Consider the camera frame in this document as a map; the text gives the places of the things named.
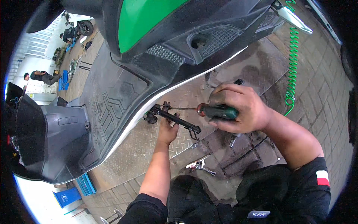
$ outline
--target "green body panel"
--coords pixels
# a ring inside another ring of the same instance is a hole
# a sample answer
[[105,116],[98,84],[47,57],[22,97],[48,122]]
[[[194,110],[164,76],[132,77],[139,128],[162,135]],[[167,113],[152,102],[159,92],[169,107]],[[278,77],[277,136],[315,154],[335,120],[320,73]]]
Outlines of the green body panel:
[[188,0],[123,0],[118,27],[121,53]]

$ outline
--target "mechanic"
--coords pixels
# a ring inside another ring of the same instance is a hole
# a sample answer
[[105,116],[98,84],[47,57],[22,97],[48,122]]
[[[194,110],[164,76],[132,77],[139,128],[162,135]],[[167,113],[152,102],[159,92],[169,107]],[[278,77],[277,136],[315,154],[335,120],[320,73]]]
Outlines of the mechanic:
[[68,29],[65,29],[65,31],[63,33],[60,34],[60,38],[62,38],[62,40],[66,43],[72,44],[72,41],[68,40],[68,38],[70,38],[71,40],[74,37],[78,36],[78,32],[77,29],[74,27],[70,27]]
[[24,75],[24,80],[28,81],[30,78],[33,80],[43,81],[47,85],[51,86],[55,82],[57,82],[61,78],[61,76],[59,74],[52,76],[49,75],[46,71],[33,71],[29,76],[29,74],[26,72]]
[[230,133],[264,132],[287,164],[260,169],[258,161],[244,172],[236,191],[238,203],[215,205],[205,183],[193,176],[170,181],[169,144],[179,125],[162,118],[159,136],[139,195],[119,223],[322,223],[328,215],[330,187],[323,151],[305,128],[267,107],[250,87],[219,85],[212,106],[226,104],[239,111],[235,121],[209,124]]

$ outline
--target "hand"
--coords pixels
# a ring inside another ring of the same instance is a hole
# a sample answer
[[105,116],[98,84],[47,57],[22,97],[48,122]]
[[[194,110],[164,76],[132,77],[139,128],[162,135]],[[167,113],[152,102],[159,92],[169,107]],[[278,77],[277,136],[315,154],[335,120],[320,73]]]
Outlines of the hand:
[[231,133],[248,133],[262,130],[272,116],[272,109],[266,106],[251,87],[237,84],[221,84],[209,97],[209,105],[226,104],[239,111],[235,120],[211,119],[209,124]]
[[[170,106],[170,103],[167,104],[166,101],[164,101],[163,105]],[[168,109],[169,107],[163,107],[164,111],[168,111]],[[175,123],[172,127],[170,125],[171,123],[171,120],[166,118],[161,119],[157,143],[160,142],[169,146],[169,144],[174,141],[176,135],[178,134],[179,124]]]

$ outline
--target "flag patch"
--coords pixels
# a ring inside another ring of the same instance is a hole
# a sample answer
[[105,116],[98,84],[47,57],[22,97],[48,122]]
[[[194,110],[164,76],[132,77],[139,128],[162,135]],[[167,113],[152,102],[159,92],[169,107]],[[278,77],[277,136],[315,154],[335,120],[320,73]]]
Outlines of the flag patch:
[[318,171],[316,171],[316,175],[317,175],[317,184],[318,185],[327,185],[327,186],[329,186],[327,171],[318,170]]

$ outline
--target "green spiral hose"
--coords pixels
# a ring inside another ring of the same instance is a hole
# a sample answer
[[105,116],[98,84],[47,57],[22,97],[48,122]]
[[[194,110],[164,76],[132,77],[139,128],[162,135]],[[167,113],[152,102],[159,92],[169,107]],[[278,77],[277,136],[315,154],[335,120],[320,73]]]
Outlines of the green spiral hose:
[[[295,9],[291,6],[291,4],[296,4],[295,0],[287,0],[286,1],[287,8],[289,8],[291,10],[291,12],[294,12]],[[288,75],[288,84],[287,84],[287,89],[286,89],[286,98],[285,98],[285,103],[287,106],[290,106],[291,108],[288,110],[288,112],[285,114],[285,116],[287,116],[291,110],[293,109],[293,107],[295,106],[295,90],[296,90],[296,78],[297,78],[297,53],[298,53],[298,36],[296,34],[298,34],[298,31],[296,30],[297,28],[295,27],[290,27],[290,34],[291,34],[291,45],[290,45],[290,67],[289,67],[289,75]]]

